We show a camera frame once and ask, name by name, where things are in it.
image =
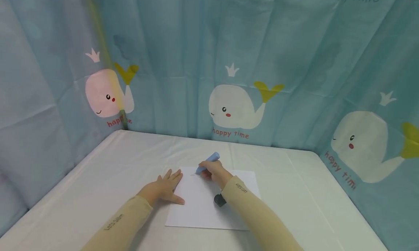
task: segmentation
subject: white paper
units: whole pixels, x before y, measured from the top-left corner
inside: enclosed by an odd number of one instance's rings
[[[177,185],[175,194],[185,199],[184,205],[171,204],[166,226],[200,227],[215,229],[248,230],[245,223],[228,204],[218,207],[215,195],[221,192],[213,181],[196,175],[196,168],[181,167],[184,177]],[[238,176],[252,193],[260,198],[254,172],[230,170]]]

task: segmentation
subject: black object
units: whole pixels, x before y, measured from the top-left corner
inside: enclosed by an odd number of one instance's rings
[[[227,203],[226,200],[223,198],[223,196],[221,194],[218,194],[214,197],[214,202],[219,207],[222,207],[223,205],[225,205]]]

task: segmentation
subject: whale tail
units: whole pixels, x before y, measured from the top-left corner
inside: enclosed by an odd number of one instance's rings
[[[124,83],[126,85],[129,85],[131,83],[131,80],[133,79],[133,76],[138,71],[139,67],[135,64],[132,64],[128,67],[127,71],[125,71],[122,66],[120,66],[118,63],[113,64],[118,70],[119,75],[121,75],[122,80],[124,80]]]
[[[284,88],[284,85],[276,85],[269,90],[269,88],[262,82],[254,82],[253,85],[256,86],[259,92],[261,92],[263,103],[268,102],[276,95],[276,93],[280,92]]]
[[[402,124],[404,146],[400,156],[404,159],[419,157],[419,130],[410,123]]]

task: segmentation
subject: arm sleeve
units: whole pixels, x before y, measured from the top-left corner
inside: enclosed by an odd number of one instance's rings
[[[135,234],[146,222],[152,211],[149,203],[140,196],[129,199],[81,251],[128,250]]]
[[[266,251],[302,251],[281,219],[238,177],[227,182],[221,195],[248,226]]]

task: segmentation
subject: crown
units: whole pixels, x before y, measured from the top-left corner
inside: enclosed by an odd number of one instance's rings
[[[226,66],[227,72],[228,72],[228,76],[234,77],[236,72],[240,69],[240,68],[236,68],[234,69],[234,63],[231,65],[231,67]]]
[[[86,53],[86,55],[88,56],[88,57],[90,57],[92,60],[93,60],[93,62],[95,62],[95,63],[97,63],[97,62],[99,62],[100,61],[100,58],[99,58],[99,55],[100,55],[100,52],[95,52],[94,50],[93,50],[93,47],[92,47],[92,53]]]
[[[386,105],[388,105],[388,103],[393,102],[394,100],[397,100],[397,98],[391,98],[392,92],[389,92],[388,94],[385,94],[383,92],[380,92],[381,94],[381,102],[380,105],[382,105],[383,107],[385,107]]]

